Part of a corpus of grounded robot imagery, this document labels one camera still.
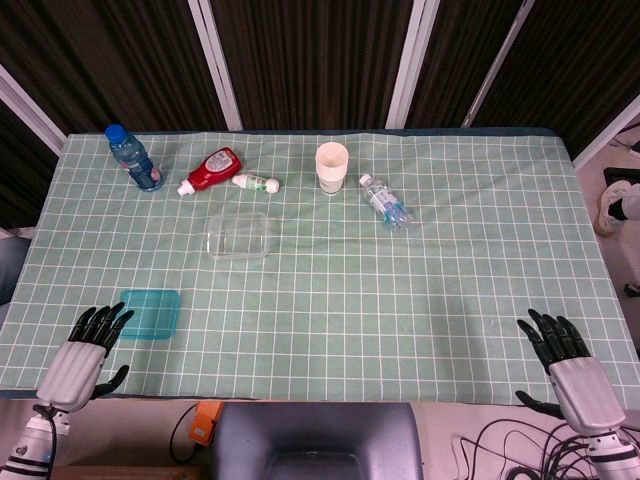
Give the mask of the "right black grey robot hand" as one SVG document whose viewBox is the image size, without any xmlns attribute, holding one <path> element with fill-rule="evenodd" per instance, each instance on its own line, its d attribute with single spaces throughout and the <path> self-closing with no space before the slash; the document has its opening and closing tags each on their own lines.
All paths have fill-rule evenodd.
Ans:
<svg viewBox="0 0 640 480">
<path fill-rule="evenodd" d="M 534 309 L 532 323 L 517 324 L 531 343 L 551 383 L 556 404 L 515 392 L 531 410 L 564 420 L 577 433 L 593 437 L 616 431 L 626 416 L 603 366 L 591 355 L 578 329 L 565 317 Z"/>
</svg>

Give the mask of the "left black grey robot hand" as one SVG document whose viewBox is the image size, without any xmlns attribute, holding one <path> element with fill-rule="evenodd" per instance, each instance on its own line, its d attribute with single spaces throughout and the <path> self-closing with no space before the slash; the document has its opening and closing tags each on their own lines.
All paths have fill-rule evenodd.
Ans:
<svg viewBox="0 0 640 480">
<path fill-rule="evenodd" d="M 36 396 L 51 411 L 72 413 L 89 401 L 114 392 L 129 373 L 121 366 L 108 382 L 98 382 L 121 331 L 133 317 L 125 304 L 91 307 L 77 319 L 67 340 L 58 349 Z"/>
</svg>

